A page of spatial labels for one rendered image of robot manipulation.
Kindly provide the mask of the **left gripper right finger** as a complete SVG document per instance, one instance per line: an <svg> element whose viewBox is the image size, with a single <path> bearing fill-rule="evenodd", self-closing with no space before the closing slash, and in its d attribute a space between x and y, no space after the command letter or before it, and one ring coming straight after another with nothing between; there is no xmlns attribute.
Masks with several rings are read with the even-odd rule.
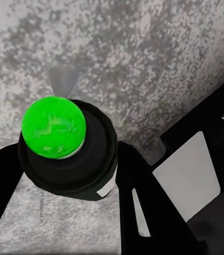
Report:
<svg viewBox="0 0 224 255"><path fill-rule="evenodd" d="M118 142L117 159L122 255L207 255L136 148ZM150 237L138 233L130 177Z"/></svg>

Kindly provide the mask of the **insectifuge atomizer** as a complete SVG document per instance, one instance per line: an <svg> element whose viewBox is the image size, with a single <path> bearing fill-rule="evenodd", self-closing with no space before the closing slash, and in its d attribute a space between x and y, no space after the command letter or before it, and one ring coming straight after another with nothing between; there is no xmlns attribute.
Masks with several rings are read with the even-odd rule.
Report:
<svg viewBox="0 0 224 255"><path fill-rule="evenodd" d="M35 101L23 117L20 165L38 188L54 195L103 199L117 177L117 133L98 107L69 99L81 80L78 71L58 65L47 73L54 96Z"/></svg>

